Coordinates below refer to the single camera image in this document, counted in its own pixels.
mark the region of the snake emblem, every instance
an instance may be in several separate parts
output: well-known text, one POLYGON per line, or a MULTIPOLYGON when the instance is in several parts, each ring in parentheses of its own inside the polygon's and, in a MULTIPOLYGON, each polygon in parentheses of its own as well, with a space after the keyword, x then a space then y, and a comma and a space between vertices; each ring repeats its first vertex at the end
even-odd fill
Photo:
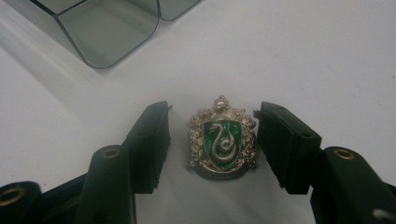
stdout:
POLYGON ((228 134, 228 139, 223 139, 221 142, 220 142, 220 138, 224 134, 224 128, 222 127, 222 125, 219 123, 214 123, 214 124, 212 124, 212 126, 210 127, 209 130, 211 133, 215 132, 216 130, 219 130, 219 133, 218 133, 218 135, 213 143, 213 146, 211 148, 211 152, 212 152, 214 160, 219 163, 230 162, 236 154, 236 145, 235 145, 235 142, 233 139, 233 135, 230 132, 230 127, 226 128, 226 132, 228 134), (218 146, 219 146, 219 152, 221 152, 223 154, 227 154, 226 156, 221 156, 218 153, 218 151, 217 151, 218 146))

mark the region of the green shield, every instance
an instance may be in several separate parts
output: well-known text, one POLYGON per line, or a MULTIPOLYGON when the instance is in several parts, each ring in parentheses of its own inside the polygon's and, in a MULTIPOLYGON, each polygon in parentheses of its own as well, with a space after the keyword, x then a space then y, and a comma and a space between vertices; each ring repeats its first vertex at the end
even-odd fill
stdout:
POLYGON ((241 123, 228 120, 211 120, 204 123, 206 155, 216 166, 226 170, 233 166, 242 146, 241 123))

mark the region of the brass screw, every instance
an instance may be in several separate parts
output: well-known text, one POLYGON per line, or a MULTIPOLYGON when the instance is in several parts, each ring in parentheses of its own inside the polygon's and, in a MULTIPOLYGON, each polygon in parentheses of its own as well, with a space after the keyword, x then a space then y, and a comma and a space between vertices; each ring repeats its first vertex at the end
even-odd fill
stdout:
POLYGON ((21 199, 26 190, 21 187, 6 189, 0 193, 0 206, 7 206, 21 199))
POLYGON ((120 150, 118 148, 111 148, 111 149, 106 150, 102 154, 102 157, 105 159, 111 159, 111 158, 117 157, 118 155, 120 155, 120 150))
POLYGON ((352 161, 355 159, 355 154, 351 153, 350 151, 347 151, 345 149, 336 149, 335 151, 333 151, 334 155, 336 155, 337 157, 346 160, 346 161, 352 161))

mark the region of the silver ornamental frame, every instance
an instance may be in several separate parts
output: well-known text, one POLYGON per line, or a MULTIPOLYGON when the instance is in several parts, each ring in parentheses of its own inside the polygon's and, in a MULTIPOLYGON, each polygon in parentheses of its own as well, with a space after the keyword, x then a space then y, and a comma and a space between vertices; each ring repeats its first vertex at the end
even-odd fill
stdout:
POLYGON ((245 109, 232 108, 228 100, 221 95, 219 99, 215 100, 212 108, 199 110, 188 125, 191 127, 189 134, 190 166, 199 175, 211 179, 230 179, 242 175, 248 168, 256 168, 257 152, 253 132, 256 122, 252 120, 251 116, 245 114, 245 109), (236 127, 239 127, 240 124, 240 140, 238 140, 238 136, 233 136, 233 133, 230 132, 231 128, 226 126, 227 122, 235 124, 236 127), (217 134, 215 141, 210 142, 210 137, 208 137, 210 134, 217 134), (235 149, 235 139, 239 143, 237 150, 235 149), (219 164, 221 160, 232 162, 227 166, 221 166, 219 164))

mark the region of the glass panel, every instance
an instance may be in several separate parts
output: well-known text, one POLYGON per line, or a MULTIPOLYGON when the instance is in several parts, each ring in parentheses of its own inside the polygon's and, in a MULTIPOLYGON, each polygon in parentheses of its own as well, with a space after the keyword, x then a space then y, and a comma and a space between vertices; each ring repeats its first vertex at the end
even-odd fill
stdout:
POLYGON ((86 0, 38 0, 43 6, 49 8, 54 13, 60 13, 68 8, 86 0))
POLYGON ((172 21, 199 1, 200 0, 160 0, 161 18, 164 21, 172 21))
POLYGON ((136 48, 158 24, 156 0, 92 0, 59 15, 58 22, 83 60, 109 67, 136 48))

